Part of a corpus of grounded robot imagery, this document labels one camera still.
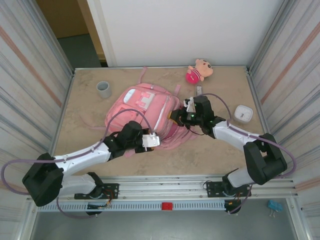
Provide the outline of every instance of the white wall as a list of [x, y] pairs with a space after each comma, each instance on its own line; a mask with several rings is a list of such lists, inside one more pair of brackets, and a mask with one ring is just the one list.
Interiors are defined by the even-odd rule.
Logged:
[[88, 0], [111, 67], [247, 65], [283, 0]]

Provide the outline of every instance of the blue object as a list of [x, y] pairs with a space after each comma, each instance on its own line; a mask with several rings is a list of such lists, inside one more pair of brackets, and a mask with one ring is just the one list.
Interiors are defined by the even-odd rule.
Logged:
[[278, 202], [272, 201], [272, 200], [269, 200], [268, 208], [275, 210], [276, 212], [279, 212], [279, 213], [282, 212], [282, 210], [283, 210], [281, 203], [278, 203]]

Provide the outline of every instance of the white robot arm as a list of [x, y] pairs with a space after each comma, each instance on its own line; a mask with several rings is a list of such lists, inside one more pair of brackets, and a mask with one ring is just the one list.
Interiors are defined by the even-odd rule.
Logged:
[[172, 111], [170, 119], [187, 129], [199, 126], [205, 135], [223, 140], [244, 152], [246, 167], [235, 169], [222, 177], [222, 190], [226, 196], [233, 196], [244, 185], [263, 185], [287, 170], [280, 149], [263, 141], [276, 143], [271, 134], [250, 133], [215, 116], [210, 101], [204, 95], [185, 99], [184, 108]]
[[[169, 118], [187, 129], [190, 129], [190, 126], [200, 126], [204, 134], [223, 140], [244, 152], [246, 167], [236, 169], [222, 177], [221, 189], [217, 191], [223, 192], [225, 196], [233, 196], [241, 187], [248, 184], [263, 185], [287, 169], [287, 163], [277, 147], [254, 138], [259, 137], [275, 143], [271, 134], [249, 133], [215, 116], [206, 96], [186, 99], [184, 106], [182, 109], [172, 111]], [[94, 172], [82, 176], [73, 174], [92, 165], [120, 157], [126, 150], [135, 149], [136, 153], [144, 153], [152, 151], [151, 147], [159, 145], [160, 139], [155, 133], [149, 134], [148, 129], [142, 129], [139, 123], [130, 121], [122, 131], [112, 133], [103, 142], [82, 150], [54, 157], [48, 153], [42, 154], [38, 159], [65, 161], [55, 164], [35, 163], [22, 182], [39, 207], [50, 203], [56, 197], [71, 194], [88, 194], [92, 198], [97, 198], [103, 190], [100, 178]]]
[[51, 157], [48, 153], [39, 160], [65, 160], [55, 163], [34, 163], [22, 182], [38, 207], [52, 202], [56, 197], [73, 194], [101, 195], [103, 183], [94, 172], [73, 175], [92, 165], [106, 163], [122, 156], [126, 150], [136, 153], [152, 151], [160, 145], [160, 139], [148, 129], [142, 129], [135, 121], [127, 123], [122, 131], [112, 133], [103, 142], [97, 142], [82, 150]]

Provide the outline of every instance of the stuffed toy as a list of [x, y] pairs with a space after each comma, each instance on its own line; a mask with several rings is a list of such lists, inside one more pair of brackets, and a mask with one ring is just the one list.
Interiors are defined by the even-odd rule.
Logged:
[[186, 72], [185, 79], [191, 84], [196, 84], [199, 81], [205, 80], [205, 77], [209, 77], [214, 73], [209, 62], [203, 59], [195, 60], [195, 67], [188, 66], [188, 71]]

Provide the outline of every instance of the corrugated metal panel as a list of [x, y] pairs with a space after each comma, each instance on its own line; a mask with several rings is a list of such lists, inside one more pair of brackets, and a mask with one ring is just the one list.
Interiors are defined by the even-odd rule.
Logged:
[[[0, 23], [1, 167], [50, 149], [73, 73], [34, 1], [0, 1]], [[19, 189], [29, 167], [11, 165], [5, 176]], [[11, 239], [24, 205], [13, 206], [4, 188], [0, 182], [0, 239]]]
[[271, 133], [298, 161], [293, 180], [314, 237], [320, 237], [319, 33], [320, 1], [292, 1], [266, 52], [250, 67]]

